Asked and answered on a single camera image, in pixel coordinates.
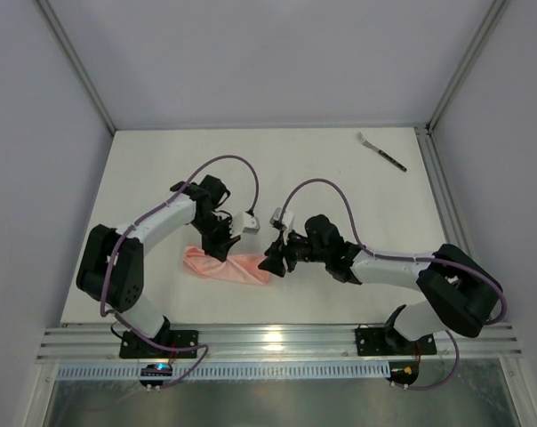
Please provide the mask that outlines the metal fork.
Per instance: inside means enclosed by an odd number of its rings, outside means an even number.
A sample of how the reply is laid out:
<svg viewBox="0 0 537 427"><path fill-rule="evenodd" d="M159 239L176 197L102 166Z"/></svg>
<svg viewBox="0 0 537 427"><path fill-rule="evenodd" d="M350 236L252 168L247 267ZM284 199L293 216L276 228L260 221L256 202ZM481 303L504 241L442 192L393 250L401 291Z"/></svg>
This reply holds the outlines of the metal fork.
<svg viewBox="0 0 537 427"><path fill-rule="evenodd" d="M402 165L400 162L398 162L396 159L394 159L391 155L389 155L387 152L385 152L384 150L376 147L375 145L373 145L372 143L370 143L364 136L361 132L358 132L356 134L356 138L357 140L366 148L374 151L377 155L379 155L380 157L382 157L383 159L385 159L386 161L388 161L390 164L392 164L394 167L396 167L398 170L400 170L401 172L403 173L406 173L407 172L407 168Z"/></svg>

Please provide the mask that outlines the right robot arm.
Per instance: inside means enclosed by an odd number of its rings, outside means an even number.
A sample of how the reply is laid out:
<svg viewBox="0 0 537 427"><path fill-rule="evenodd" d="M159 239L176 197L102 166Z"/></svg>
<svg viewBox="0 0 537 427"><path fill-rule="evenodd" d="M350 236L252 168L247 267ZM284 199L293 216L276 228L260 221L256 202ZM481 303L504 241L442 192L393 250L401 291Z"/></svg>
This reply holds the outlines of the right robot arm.
<svg viewBox="0 0 537 427"><path fill-rule="evenodd" d="M344 239L322 214L306 221L303 234L279 222L273 225L279 235L265 251L260 270L282 278L299 262L321 263L341 283L422 293L423 301L400 305L382 328L385 344L395 354L438 332L476 338L500 302L501 286L456 246L444 244L433 254L416 257L372 254Z"/></svg>

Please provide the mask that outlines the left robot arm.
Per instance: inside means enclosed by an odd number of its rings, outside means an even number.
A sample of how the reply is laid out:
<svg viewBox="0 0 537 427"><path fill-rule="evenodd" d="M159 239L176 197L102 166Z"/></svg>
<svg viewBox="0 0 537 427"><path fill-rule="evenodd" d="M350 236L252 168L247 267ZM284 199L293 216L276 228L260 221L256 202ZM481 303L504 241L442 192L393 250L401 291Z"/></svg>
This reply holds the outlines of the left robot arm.
<svg viewBox="0 0 537 427"><path fill-rule="evenodd" d="M191 225L201 236L205 254L224 262L240 239L231 231L232 218L216 209L230 195L211 175L198 184L179 182L162 204L129 225L99 224L89 233L76 286L100 303L101 315L113 314L142 342L158 349L172 346L168 318L144 295L144 258L177 229Z"/></svg>

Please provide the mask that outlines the pink satin napkin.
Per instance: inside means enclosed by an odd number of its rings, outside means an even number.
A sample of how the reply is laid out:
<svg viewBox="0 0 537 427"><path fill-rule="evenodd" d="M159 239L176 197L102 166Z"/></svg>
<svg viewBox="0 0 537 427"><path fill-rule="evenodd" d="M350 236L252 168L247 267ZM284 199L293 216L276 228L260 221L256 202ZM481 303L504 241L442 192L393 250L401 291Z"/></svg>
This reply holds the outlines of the pink satin napkin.
<svg viewBox="0 0 537 427"><path fill-rule="evenodd" d="M187 246L182 260L190 273L203 279L259 286L267 285L271 279L269 272L258 267L264 260L262 254L232 254L220 262L197 246Z"/></svg>

